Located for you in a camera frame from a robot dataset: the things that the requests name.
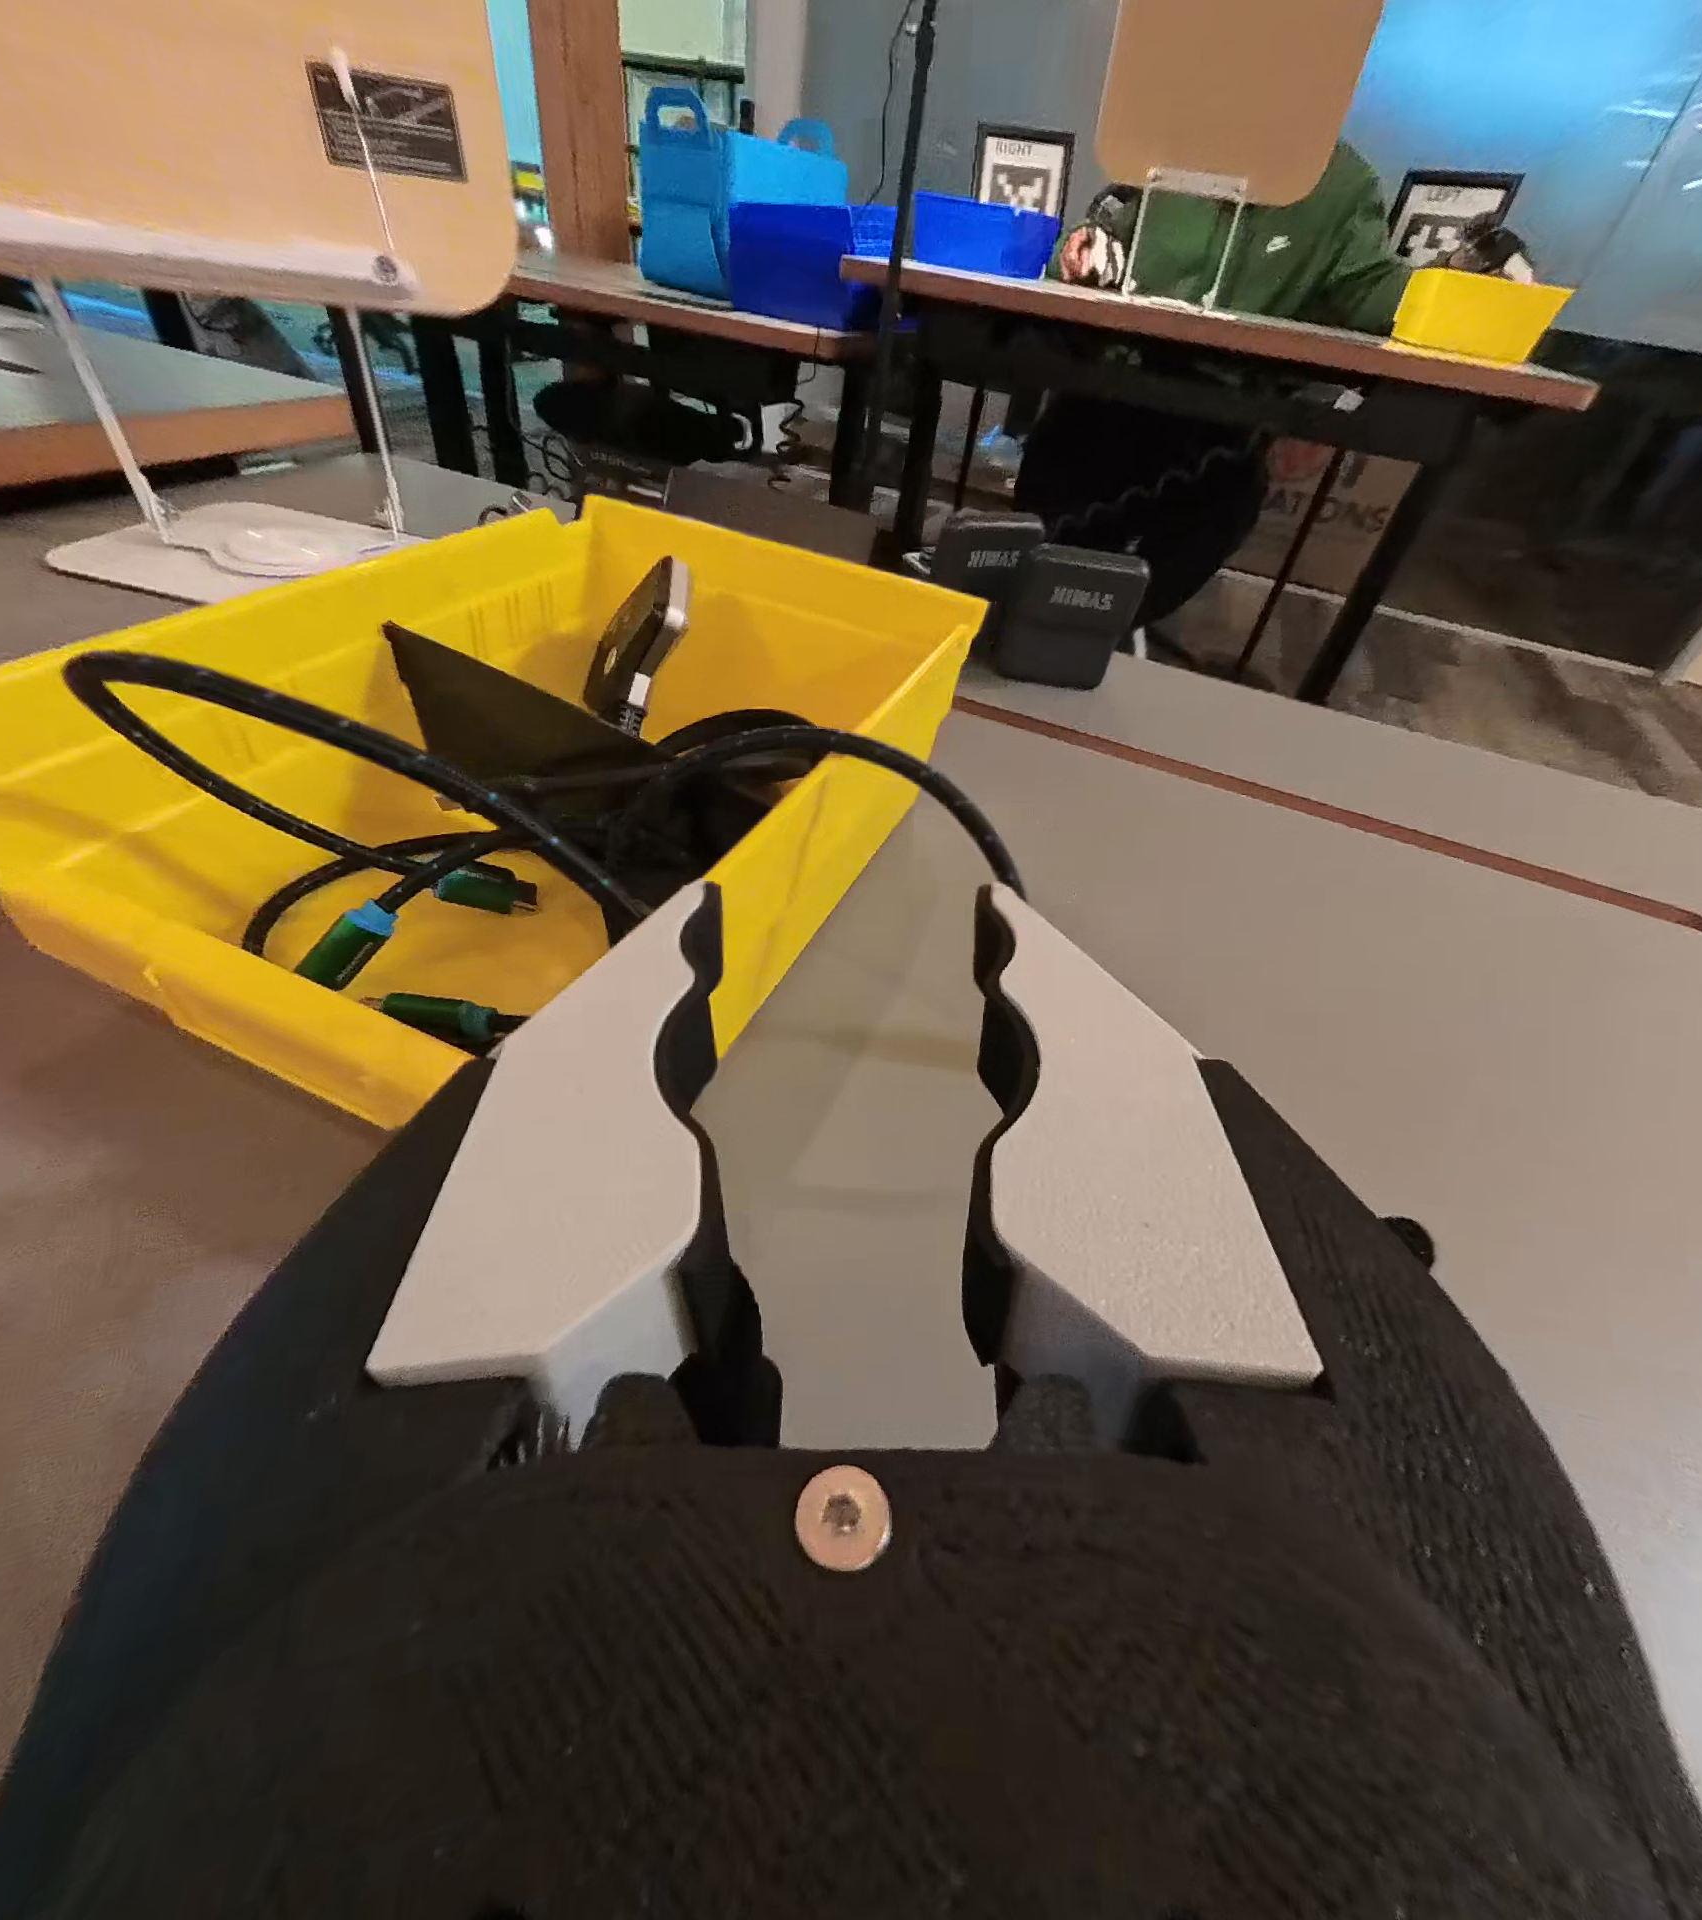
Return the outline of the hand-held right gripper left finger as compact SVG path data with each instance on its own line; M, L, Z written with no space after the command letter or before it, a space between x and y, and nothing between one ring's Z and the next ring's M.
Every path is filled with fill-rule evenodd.
M373 1382L515 1382L578 1444L610 1384L656 1377L698 1439L777 1446L782 1377L695 1112L722 969L722 894L695 879L499 1044Z

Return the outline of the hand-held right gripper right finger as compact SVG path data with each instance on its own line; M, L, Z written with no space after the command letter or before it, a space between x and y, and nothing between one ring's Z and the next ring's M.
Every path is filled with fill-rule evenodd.
M1066 1385L1133 1448L1180 1385L1326 1384L1204 1055L1007 881L980 888L978 1079L963 1317L1000 1409Z

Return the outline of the yellow bin with black divider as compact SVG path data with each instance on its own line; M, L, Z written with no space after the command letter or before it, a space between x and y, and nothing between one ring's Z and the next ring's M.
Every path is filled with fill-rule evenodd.
M983 602L949 587L598 498L563 524L510 516L307 582L177 612L96 646L228 670L406 741L423 737L385 639L397 621L578 698L601 631L664 556L691 565L691 631L667 661L647 736L740 708L794 712L929 756L953 708ZM327 888L271 956L240 950L255 907L321 852L194 792L70 695L74 642L0 664L0 906L50 958L167 1015L193 1038L385 1132L464 1063L355 996L289 968L364 900ZM128 701L211 766L312 823L373 844L462 823L423 789L248 718L137 687ZM714 862L724 973L711 996L718 1058L905 821L913 789L832 757ZM358 989L533 1014L607 950L601 911L537 855L538 909L510 919L440 902L404 924Z

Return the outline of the black USB hub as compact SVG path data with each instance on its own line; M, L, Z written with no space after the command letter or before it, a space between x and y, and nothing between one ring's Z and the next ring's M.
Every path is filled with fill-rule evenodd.
M630 737L643 733L656 682L691 625L692 569L678 556L652 564L608 620L583 687L583 705Z

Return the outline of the black divider panel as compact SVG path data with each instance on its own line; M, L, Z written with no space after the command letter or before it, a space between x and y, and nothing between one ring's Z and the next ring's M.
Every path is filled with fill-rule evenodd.
M647 739L399 621L385 621L382 636L425 748L496 792L608 792L696 748L802 726L792 712L740 708L696 719L664 739Z

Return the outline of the cardboard box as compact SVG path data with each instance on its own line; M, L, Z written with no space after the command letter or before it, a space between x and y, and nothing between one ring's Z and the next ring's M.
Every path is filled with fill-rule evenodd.
M1370 561L1418 474L1420 468L1407 460L1277 440L1269 447L1259 520L1222 569L1248 580L1275 580L1305 520L1311 520L1286 583L1343 597Z

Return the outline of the black office chair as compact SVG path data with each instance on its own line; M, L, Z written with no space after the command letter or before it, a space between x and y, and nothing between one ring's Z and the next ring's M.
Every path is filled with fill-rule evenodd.
M1102 396L1048 396L1025 437L1016 511L1046 537L1141 560L1153 625L1248 539L1269 488L1264 433Z
M724 466L766 450L760 415L712 410L627 378L558 378L533 396L533 410L577 450L643 466Z

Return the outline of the yellow plastic bin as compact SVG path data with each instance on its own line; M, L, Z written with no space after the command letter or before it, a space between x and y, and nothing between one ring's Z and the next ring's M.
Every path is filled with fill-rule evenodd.
M1392 318L1392 342L1429 353L1517 368L1533 359L1574 288L1450 264L1410 274Z

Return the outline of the dark blue plastic bin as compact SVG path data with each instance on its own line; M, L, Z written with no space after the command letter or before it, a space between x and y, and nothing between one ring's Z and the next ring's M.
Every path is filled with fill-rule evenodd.
M842 276L845 258L886 261L889 203L738 201L728 218L733 307L830 332L872 332L882 294Z

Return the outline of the light blue caddy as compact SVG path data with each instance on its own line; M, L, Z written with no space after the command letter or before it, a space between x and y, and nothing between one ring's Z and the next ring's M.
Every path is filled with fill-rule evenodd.
M724 129L724 205L847 205L850 174L828 121L794 116L777 135Z
M698 300L731 302L726 241L728 128L712 121L688 85L647 91L638 137L638 271L652 283Z

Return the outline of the framed marker tag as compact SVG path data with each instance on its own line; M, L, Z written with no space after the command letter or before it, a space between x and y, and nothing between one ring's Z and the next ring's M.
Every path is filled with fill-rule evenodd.
M1058 219L1070 197L1076 133L1069 128L978 121L972 197Z
M1514 169L1410 168L1391 208L1392 252L1437 267L1506 227L1527 175Z

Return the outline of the studio lamp on stand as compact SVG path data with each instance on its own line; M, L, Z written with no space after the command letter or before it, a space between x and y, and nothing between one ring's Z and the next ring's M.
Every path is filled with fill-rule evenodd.
M882 278L882 302L878 332L872 350L872 372L864 404L858 447L858 498L871 507L876 483L881 450L884 442L884 419L894 375L894 358L905 310L905 261L913 243L913 201L919 182L921 145L926 124L930 77L936 60L941 1L922 1L914 18L913 31L913 74L902 132L902 148L896 169L896 194L893 203L893 234L886 254L886 271Z

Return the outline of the wooden board on clear stand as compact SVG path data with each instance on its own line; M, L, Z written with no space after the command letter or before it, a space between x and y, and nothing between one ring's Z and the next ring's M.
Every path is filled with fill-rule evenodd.
M1120 291L1136 294L1155 200L1289 205L1322 178L1370 56L1382 1L1123 1L1092 154L1141 189Z

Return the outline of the wooden board with black label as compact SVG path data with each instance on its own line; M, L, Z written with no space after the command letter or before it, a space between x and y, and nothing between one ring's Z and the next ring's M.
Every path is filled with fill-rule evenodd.
M45 302L140 520L49 550L76 580L214 605L419 545L385 415L368 520L152 488L64 283L461 318L520 227L481 1L0 1L0 274Z

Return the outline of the wooden post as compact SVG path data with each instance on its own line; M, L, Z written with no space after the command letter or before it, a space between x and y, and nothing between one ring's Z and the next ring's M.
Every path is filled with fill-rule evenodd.
M629 265L627 85L619 1L528 1L542 175L557 252Z

